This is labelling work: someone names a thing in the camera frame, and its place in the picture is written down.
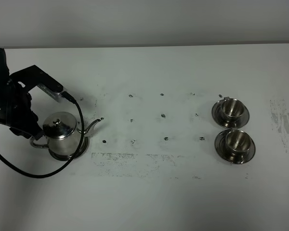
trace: table surface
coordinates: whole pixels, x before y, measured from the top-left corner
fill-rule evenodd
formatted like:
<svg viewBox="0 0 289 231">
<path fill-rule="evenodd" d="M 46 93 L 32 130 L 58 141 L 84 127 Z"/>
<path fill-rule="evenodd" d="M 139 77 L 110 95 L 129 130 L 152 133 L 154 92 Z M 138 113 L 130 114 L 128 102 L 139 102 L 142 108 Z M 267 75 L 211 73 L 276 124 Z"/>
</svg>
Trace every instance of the table surface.
<svg viewBox="0 0 289 231">
<path fill-rule="evenodd" d="M 289 44 L 6 53 L 11 73 L 35 64 L 64 85 L 86 123 L 105 119 L 51 178 L 0 162 L 0 231 L 289 231 Z M 40 125 L 57 111 L 79 119 L 73 104 L 30 93 Z M 246 164 L 215 151 L 219 95 L 250 111 L 242 130 L 256 155 Z M 36 174 L 63 164 L 3 125 L 0 153 Z"/>
</svg>

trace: metal kettle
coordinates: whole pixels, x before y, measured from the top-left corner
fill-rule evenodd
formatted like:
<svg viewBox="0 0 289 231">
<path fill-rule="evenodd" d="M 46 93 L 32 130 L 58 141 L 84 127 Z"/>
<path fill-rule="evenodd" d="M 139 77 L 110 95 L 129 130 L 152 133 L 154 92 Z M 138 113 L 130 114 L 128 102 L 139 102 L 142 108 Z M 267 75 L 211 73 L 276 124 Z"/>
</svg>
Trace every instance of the metal kettle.
<svg viewBox="0 0 289 231">
<path fill-rule="evenodd" d="M 102 119 L 96 119 L 85 129 L 85 138 L 75 158 L 86 151 L 89 145 L 88 132 Z M 57 160 L 66 161 L 70 159 L 79 145 L 81 135 L 76 118 L 68 112 L 54 113 L 44 121 L 43 130 L 47 144 L 34 143 L 34 137 L 30 139 L 30 144 L 35 148 L 48 148 L 51 156 Z"/>
</svg>

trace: stainless steel cup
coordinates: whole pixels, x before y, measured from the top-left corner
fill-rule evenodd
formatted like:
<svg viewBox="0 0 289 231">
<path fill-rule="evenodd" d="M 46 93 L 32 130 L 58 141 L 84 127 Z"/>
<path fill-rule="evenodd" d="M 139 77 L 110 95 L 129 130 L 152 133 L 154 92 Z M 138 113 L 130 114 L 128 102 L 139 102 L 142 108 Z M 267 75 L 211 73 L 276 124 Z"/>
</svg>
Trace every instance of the stainless steel cup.
<svg viewBox="0 0 289 231">
<path fill-rule="evenodd" d="M 225 145 L 232 156 L 244 158 L 250 150 L 251 138 L 241 130 L 232 130 L 225 137 Z"/>
<path fill-rule="evenodd" d="M 244 104 L 237 99 L 225 99 L 221 104 L 221 117 L 226 122 L 236 122 L 244 111 Z"/>
</svg>

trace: black cable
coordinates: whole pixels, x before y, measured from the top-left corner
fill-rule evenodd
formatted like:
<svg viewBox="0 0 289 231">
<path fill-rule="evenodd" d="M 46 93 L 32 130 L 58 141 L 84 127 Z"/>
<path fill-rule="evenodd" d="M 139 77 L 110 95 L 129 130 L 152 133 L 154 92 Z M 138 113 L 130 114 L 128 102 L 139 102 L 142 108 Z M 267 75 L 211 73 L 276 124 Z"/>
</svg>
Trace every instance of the black cable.
<svg viewBox="0 0 289 231">
<path fill-rule="evenodd" d="M 44 175 L 35 175 L 35 174 L 31 174 L 31 173 L 27 173 L 24 172 L 23 170 L 17 168 L 16 166 L 12 165 L 9 161 L 7 161 L 1 154 L 0 154 L 0 160 L 5 163 L 7 166 L 9 166 L 11 169 L 13 169 L 14 171 L 26 176 L 26 177 L 30 177 L 30 178 L 47 178 L 47 177 L 51 177 L 55 174 L 57 174 L 58 172 L 62 171 L 66 166 L 68 166 L 72 160 L 75 158 L 75 156 L 77 155 L 77 153 L 79 152 L 82 142 L 83 142 L 83 138 L 84 138 L 84 130 L 85 130 L 85 126 L 84 126 L 84 122 L 83 122 L 83 116 L 82 116 L 82 112 L 80 109 L 80 106 L 78 105 L 77 101 L 70 95 L 68 94 L 66 91 L 64 91 L 62 93 L 62 96 L 65 97 L 67 100 L 69 100 L 70 102 L 72 102 L 73 104 L 76 105 L 78 112 L 79 112 L 79 116 L 80 116 L 80 121 L 81 121 L 81 136 L 80 136 L 80 142 L 79 145 L 76 149 L 76 151 L 74 152 L 74 154 L 71 156 L 71 158 L 59 169 L 57 169 L 56 171 L 53 171 L 51 173 L 48 174 L 44 174 Z"/>
</svg>

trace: kettle lid knob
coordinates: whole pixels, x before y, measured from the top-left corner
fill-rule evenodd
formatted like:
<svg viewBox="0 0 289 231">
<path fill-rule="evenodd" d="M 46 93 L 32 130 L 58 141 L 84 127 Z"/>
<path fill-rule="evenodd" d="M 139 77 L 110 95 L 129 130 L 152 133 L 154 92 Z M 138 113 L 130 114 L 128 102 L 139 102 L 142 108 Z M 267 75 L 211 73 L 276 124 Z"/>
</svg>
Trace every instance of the kettle lid knob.
<svg viewBox="0 0 289 231">
<path fill-rule="evenodd" d="M 49 138 L 62 140 L 74 132 L 76 118 L 68 112 L 56 112 L 44 121 L 43 130 Z"/>
</svg>

